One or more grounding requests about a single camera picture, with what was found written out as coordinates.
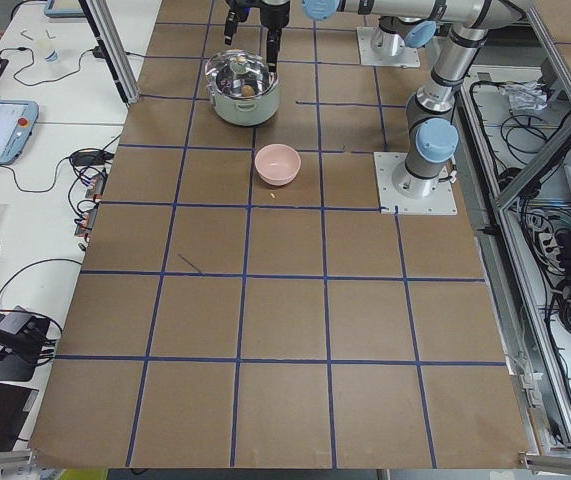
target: white mounting plate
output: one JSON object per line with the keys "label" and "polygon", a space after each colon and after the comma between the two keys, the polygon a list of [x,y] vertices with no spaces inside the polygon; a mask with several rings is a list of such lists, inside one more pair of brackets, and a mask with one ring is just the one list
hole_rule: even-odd
{"label": "white mounting plate", "polygon": [[[376,181],[378,183],[378,199],[381,213],[396,213],[399,215],[456,215],[456,201],[452,192],[452,184],[439,183],[436,190],[427,198],[415,200],[399,193],[392,184],[392,172],[396,165],[405,161],[406,153],[375,152]],[[441,177],[447,176],[443,167]]]}
{"label": "white mounting plate", "polygon": [[361,65],[373,65],[375,67],[403,67],[418,68],[421,66],[418,50],[405,47],[396,57],[381,58],[378,52],[372,49],[371,41],[376,27],[357,27],[358,51],[361,54]]}

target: small bowl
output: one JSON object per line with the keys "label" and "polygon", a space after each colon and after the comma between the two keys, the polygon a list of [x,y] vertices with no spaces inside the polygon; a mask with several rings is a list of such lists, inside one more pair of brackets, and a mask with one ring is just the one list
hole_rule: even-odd
{"label": "small bowl", "polygon": [[292,147],[274,143],[258,151],[254,166],[265,183],[280,187],[294,180],[301,168],[301,157]]}

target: pink bowl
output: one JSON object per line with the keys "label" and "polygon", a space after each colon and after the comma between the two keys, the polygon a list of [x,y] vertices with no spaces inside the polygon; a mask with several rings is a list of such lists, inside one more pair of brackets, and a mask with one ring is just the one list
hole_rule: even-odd
{"label": "pink bowl", "polygon": [[292,147],[274,143],[258,151],[254,166],[266,183],[281,186],[294,180],[301,168],[301,157]]}

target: black stand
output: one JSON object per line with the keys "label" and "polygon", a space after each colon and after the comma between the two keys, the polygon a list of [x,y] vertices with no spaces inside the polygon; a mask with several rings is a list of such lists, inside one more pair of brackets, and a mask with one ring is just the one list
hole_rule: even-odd
{"label": "black stand", "polygon": [[[34,330],[40,333],[33,333],[32,335],[36,335],[38,338],[42,339],[46,338],[47,330],[49,329],[48,319],[28,317],[25,321],[25,325],[27,325],[28,322],[33,322]],[[17,333],[15,336],[19,341],[38,342],[38,340],[34,340],[33,336],[22,332]],[[32,365],[31,363],[36,362],[36,358],[24,360],[16,354],[6,355],[5,358],[0,360],[0,381],[28,382],[34,376],[34,370],[36,368],[36,365]]]}

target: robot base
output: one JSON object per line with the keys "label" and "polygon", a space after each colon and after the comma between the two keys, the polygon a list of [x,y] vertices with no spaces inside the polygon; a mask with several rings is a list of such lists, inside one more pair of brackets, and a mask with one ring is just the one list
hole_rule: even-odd
{"label": "robot base", "polygon": [[[378,199],[381,213],[396,213],[399,215],[456,215],[456,201],[449,182],[439,183],[436,190],[420,200],[406,197],[392,183],[392,173],[397,165],[405,161],[406,153],[376,152],[376,181],[378,183]],[[447,176],[443,168],[442,176]]]}
{"label": "robot base", "polygon": [[372,37],[376,27],[357,27],[358,50],[361,54],[361,65],[373,65],[377,67],[403,67],[418,68],[421,61],[418,57],[418,50],[404,47],[401,53],[395,57],[381,57],[378,52],[372,49]]}

